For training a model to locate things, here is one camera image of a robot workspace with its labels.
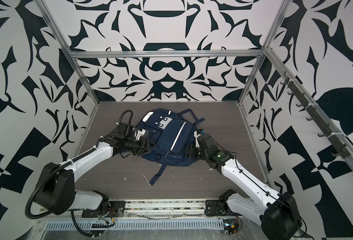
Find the navy blue student backpack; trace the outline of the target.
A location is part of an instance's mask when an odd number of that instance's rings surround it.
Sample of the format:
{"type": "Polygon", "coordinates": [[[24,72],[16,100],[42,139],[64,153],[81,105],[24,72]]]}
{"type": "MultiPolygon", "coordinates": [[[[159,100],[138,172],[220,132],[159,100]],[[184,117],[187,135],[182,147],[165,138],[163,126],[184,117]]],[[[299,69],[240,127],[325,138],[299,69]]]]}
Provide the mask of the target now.
{"type": "Polygon", "coordinates": [[[204,122],[197,118],[191,109],[175,113],[171,110],[156,109],[148,112],[136,125],[139,130],[145,129],[148,138],[157,144],[157,148],[142,157],[151,162],[161,164],[158,173],[152,177],[152,186],[163,174],[167,166],[188,167],[199,159],[185,156],[185,147],[195,145],[194,132],[197,125],[204,122]]]}

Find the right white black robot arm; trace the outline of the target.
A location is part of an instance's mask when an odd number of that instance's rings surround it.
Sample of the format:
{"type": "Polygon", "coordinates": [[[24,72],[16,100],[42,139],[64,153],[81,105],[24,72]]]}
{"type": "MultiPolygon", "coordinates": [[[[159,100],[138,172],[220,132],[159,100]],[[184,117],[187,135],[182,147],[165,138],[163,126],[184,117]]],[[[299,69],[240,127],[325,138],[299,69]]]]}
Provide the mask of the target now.
{"type": "Polygon", "coordinates": [[[280,193],[260,181],[243,167],[234,154],[220,147],[203,130],[194,133],[195,144],[187,147],[187,155],[206,161],[221,175],[231,180],[247,195],[227,191],[222,195],[229,210],[259,225],[270,240],[290,240],[303,224],[294,197],[280,193]]]}

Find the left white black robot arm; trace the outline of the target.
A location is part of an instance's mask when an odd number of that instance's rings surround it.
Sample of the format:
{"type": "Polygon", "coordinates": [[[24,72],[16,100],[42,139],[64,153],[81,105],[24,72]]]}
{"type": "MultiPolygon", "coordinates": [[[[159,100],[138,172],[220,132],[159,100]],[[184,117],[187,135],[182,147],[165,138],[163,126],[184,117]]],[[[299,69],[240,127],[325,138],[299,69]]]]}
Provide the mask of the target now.
{"type": "Polygon", "coordinates": [[[25,215],[29,219],[38,219],[76,210],[105,215],[108,196],[98,191],[77,191],[75,183],[89,170],[117,154],[142,156],[155,148],[156,143],[150,140],[147,130],[138,130],[131,124],[118,124],[110,134],[101,137],[79,156],[60,164],[47,164],[27,201],[25,215]]]}

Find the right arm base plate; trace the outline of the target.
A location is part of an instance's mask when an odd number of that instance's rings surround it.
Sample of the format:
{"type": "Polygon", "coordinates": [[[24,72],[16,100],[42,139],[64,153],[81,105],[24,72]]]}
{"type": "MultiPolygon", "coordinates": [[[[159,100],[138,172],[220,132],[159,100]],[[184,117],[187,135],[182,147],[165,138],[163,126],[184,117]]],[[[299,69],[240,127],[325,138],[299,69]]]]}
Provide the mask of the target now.
{"type": "Polygon", "coordinates": [[[233,212],[226,201],[224,200],[206,200],[204,214],[207,217],[217,216],[238,216],[243,217],[242,214],[233,212]]]}

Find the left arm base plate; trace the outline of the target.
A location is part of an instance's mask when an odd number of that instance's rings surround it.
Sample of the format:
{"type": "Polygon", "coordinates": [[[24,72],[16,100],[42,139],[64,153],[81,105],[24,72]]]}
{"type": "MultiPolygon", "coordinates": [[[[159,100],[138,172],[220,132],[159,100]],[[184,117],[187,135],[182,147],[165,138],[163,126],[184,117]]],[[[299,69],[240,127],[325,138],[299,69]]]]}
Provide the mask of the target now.
{"type": "Polygon", "coordinates": [[[82,218],[115,218],[123,216],[125,212],[125,201],[103,201],[96,210],[84,210],[82,218]]]}

